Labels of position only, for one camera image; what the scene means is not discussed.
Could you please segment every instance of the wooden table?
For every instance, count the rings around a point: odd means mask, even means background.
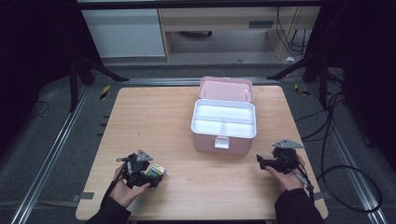
[[[116,158],[145,150],[165,167],[167,176],[156,189],[129,207],[133,220],[275,219],[277,181],[260,169],[256,154],[272,159],[272,143],[285,137],[301,142],[290,108],[278,86],[254,86],[257,135],[246,156],[200,152],[193,148],[191,119],[198,87],[121,89],[92,165],[77,218],[86,220],[98,210],[114,171]],[[309,179],[319,191],[304,149]],[[316,201],[323,217],[323,200]]]

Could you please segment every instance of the plastic storage box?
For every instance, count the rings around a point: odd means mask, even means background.
[[[247,154],[257,133],[251,82],[203,77],[199,97],[191,122],[195,149]]]

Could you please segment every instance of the box latch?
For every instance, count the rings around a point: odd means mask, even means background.
[[[230,138],[226,136],[217,136],[215,140],[216,149],[228,149],[230,148]]]

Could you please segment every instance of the gray floor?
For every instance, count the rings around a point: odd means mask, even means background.
[[[326,112],[315,114],[321,110],[316,100],[318,82],[303,83],[301,76],[304,69],[295,71],[277,83],[266,82],[265,77],[276,74],[291,63],[275,59],[265,36],[262,42],[246,41],[245,48],[240,46],[241,39],[256,36],[254,33],[250,35],[241,36],[237,32],[213,33],[212,36],[199,40],[179,35],[176,38],[179,39],[178,45],[174,45],[173,57],[169,63],[131,64],[108,68],[124,77],[135,80],[143,78],[143,82],[146,83],[152,79],[145,78],[159,77],[255,77],[261,84],[279,85],[283,88],[301,136],[314,132],[324,122],[323,116],[326,115]],[[239,46],[234,49],[222,47],[221,43],[224,41],[219,41],[218,38],[226,37],[229,38],[227,46],[236,46],[236,43],[239,43]],[[84,104],[70,133],[67,134],[67,139],[61,145],[59,155],[54,157],[56,160],[50,167],[48,176],[44,178],[43,187],[38,190],[39,203],[29,214],[26,223],[83,223],[75,217],[75,204],[71,203],[65,207],[65,203],[70,202],[73,195],[83,191],[100,145],[101,134],[106,128],[102,124],[106,123],[106,116],[111,113],[118,90],[133,86],[133,83],[115,83],[100,73],[94,73],[95,83],[92,86],[79,87],[79,92],[87,91],[83,99]],[[310,94],[305,95],[295,90],[294,83],[299,85],[300,91],[308,91]],[[110,91],[105,100],[100,100],[102,89],[107,84],[111,85]],[[340,88],[331,82],[328,86],[331,94],[329,98],[340,91]],[[10,222],[35,178],[40,177],[37,174],[41,174],[40,168],[57,143],[58,133],[70,116],[69,95],[67,77],[44,87],[40,92],[40,102],[37,102],[31,117],[26,120],[24,127],[9,146],[8,154],[1,160],[0,223]],[[314,115],[306,119],[299,119],[312,114]],[[352,163],[355,167],[361,168],[379,186],[383,194],[383,204],[379,211],[365,215],[347,209],[334,198],[330,198],[326,200],[329,209],[326,223],[396,223],[395,172],[391,170],[380,150],[364,144],[365,136],[348,105],[339,104],[335,108],[334,123],[335,129],[329,136],[324,150],[324,166]],[[319,139],[323,134],[324,132],[320,132],[309,139]],[[322,141],[307,141],[304,145],[318,176]],[[326,180],[332,192],[348,204],[362,208],[362,202],[372,201],[371,193],[378,199],[371,185],[360,181],[355,173],[334,171],[326,175]],[[322,180],[319,180],[319,184],[322,191],[327,191]],[[54,206],[57,202],[62,203],[60,206]]]

